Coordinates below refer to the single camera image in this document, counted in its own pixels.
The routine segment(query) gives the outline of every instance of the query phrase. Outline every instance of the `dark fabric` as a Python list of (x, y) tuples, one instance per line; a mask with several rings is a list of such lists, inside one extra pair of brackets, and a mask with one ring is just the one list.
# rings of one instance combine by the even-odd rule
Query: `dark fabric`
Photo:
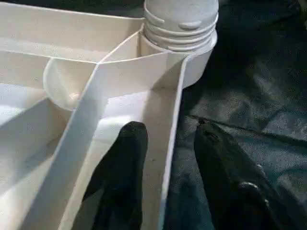
[(165, 230), (214, 229), (193, 149), (202, 119), (233, 135), (288, 205), (296, 198), (307, 211), (307, 31), (299, 5), (233, 0), (219, 14), (203, 77), (183, 93)]

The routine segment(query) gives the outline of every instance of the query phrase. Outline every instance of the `white plastic tray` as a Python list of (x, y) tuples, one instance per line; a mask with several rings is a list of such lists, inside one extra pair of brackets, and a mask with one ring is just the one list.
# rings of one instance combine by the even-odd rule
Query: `white plastic tray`
[(129, 121), (149, 133), (142, 229), (161, 229), (182, 89), (201, 76), (216, 34), (209, 49), (173, 53), (142, 24), (0, 3), (0, 229), (72, 229)]

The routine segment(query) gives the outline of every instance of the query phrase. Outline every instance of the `white bottle cap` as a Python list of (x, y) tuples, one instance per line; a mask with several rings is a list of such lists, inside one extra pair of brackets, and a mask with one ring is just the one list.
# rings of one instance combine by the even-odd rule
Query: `white bottle cap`
[(146, 0), (145, 36), (159, 47), (190, 52), (210, 43), (218, 0)]

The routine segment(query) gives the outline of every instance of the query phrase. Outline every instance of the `plastic organizer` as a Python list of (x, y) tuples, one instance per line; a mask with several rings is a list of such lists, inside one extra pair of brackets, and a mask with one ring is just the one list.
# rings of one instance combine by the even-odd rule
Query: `plastic organizer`
[(129, 121), (149, 134), (142, 229), (162, 227), (182, 89), (216, 33), (210, 48), (175, 53), (151, 44), (143, 21), (0, 3), (0, 229), (71, 230)]

